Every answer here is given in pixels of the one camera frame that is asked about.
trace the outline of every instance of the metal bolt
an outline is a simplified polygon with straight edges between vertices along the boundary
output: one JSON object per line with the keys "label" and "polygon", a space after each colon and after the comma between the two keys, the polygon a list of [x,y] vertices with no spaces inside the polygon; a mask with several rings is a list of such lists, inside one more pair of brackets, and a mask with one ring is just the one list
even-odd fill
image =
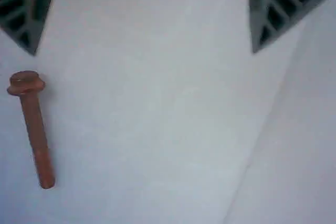
{"label": "metal bolt", "polygon": [[46,84],[40,79],[38,73],[33,71],[13,74],[10,83],[7,92],[20,97],[21,100],[40,185],[43,189],[52,188],[55,185],[55,177],[37,96]]}

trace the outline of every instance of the white surface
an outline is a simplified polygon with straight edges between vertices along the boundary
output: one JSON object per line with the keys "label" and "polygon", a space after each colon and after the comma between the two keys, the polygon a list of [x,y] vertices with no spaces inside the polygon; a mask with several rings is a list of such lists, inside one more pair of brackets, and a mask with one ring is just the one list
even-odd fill
{"label": "white surface", "polygon": [[[0,34],[0,220],[223,223],[304,24],[254,57],[247,0],[54,0],[36,58]],[[26,69],[52,190],[6,94]]]}
{"label": "white surface", "polygon": [[225,223],[336,223],[335,7],[305,29]]}

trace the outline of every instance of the copper-colored bolt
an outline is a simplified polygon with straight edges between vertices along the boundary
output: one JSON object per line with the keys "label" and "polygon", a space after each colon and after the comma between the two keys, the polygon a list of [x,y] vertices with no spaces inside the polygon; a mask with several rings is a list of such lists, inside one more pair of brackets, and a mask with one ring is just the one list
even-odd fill
{"label": "copper-colored bolt", "polygon": [[38,73],[33,71],[15,73],[10,82],[8,93],[20,97],[21,100],[40,185],[44,189],[51,188],[55,184],[55,177],[37,96],[46,84],[40,79]]}

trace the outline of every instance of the white backdrop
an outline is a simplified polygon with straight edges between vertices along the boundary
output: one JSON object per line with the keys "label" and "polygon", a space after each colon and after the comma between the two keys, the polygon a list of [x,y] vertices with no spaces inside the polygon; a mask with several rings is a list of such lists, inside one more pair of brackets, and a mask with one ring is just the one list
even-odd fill
{"label": "white backdrop", "polygon": [[[257,56],[247,0],[54,0],[36,58],[0,34],[0,223],[223,223],[309,19]],[[51,190],[6,94],[26,69]]]}

